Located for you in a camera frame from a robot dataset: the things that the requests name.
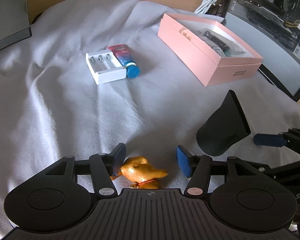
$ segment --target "pink and blue bottle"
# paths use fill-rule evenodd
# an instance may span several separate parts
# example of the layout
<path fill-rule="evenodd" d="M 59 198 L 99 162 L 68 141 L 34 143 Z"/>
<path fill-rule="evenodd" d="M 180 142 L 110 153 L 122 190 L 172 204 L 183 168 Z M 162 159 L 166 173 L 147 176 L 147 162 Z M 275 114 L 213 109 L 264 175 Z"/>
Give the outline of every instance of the pink and blue bottle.
<path fill-rule="evenodd" d="M 118 59 L 122 66 L 127 69 L 127 77 L 135 78 L 140 74 L 140 69 L 134 62 L 131 54 L 129 53 L 128 46 L 125 44 L 109 46 L 114 56 Z"/>

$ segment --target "blue bottle cap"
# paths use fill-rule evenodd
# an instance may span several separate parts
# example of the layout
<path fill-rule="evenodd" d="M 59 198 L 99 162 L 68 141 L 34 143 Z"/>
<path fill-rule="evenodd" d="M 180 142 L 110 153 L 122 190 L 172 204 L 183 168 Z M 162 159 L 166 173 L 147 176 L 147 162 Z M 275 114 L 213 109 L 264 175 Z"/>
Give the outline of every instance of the blue bottle cap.
<path fill-rule="evenodd" d="M 140 69 L 138 66 L 129 66 L 127 67 L 127 76 L 128 78 L 135 78 L 140 74 Z"/>

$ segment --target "orange toy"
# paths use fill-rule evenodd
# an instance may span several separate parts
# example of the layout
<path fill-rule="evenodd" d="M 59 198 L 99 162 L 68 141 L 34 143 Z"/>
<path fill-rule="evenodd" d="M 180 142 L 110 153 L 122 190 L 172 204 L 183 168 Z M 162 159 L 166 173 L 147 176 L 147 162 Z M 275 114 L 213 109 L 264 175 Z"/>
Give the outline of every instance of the orange toy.
<path fill-rule="evenodd" d="M 145 157 L 138 156 L 126 159 L 119 175 L 111 179 L 114 180 L 121 175 L 134 182 L 131 185 L 132 188 L 156 189 L 160 188 L 158 179 L 167 176 L 168 173 L 165 170 L 153 168 Z"/>

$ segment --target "bedsheet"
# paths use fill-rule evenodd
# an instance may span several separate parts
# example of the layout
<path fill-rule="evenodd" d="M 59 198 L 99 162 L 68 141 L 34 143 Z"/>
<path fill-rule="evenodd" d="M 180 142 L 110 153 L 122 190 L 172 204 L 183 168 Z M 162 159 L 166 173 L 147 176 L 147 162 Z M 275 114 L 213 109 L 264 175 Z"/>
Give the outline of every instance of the bedsheet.
<path fill-rule="evenodd" d="M 300 160 L 286 148 L 252 142 L 255 133 L 300 128 L 299 105 L 259 73 L 204 87 L 157 37 L 165 12 L 180 13 L 139 0 L 67 0 L 39 17 L 31 38 L 0 51 L 0 239 L 11 230 L 3 210 L 8 192 L 66 155 L 87 159 L 123 142 L 128 156 L 143 155 L 168 171 L 163 187 L 184 190 L 189 179 L 178 168 L 176 146 L 203 154 L 196 132 L 229 89 L 252 134 L 213 159 L 235 155 L 271 167 Z M 120 43 L 131 48 L 141 75 L 96 85 L 85 53 Z M 89 177 L 78 182 L 93 190 Z M 220 183 L 213 177 L 210 190 Z M 120 177 L 114 184 L 120 192 L 131 182 Z"/>

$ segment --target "open pink box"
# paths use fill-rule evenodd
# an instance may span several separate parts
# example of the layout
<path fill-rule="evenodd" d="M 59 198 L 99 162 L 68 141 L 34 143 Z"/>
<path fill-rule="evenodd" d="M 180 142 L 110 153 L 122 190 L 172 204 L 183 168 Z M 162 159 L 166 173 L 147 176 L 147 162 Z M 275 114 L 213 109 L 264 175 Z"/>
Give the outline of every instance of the open pink box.
<path fill-rule="evenodd" d="M 244 57 L 221 57 L 189 29 L 210 29 L 245 50 Z M 204 86 L 250 78 L 263 58 L 221 23 L 198 16 L 164 14 L 158 36 L 178 55 Z"/>

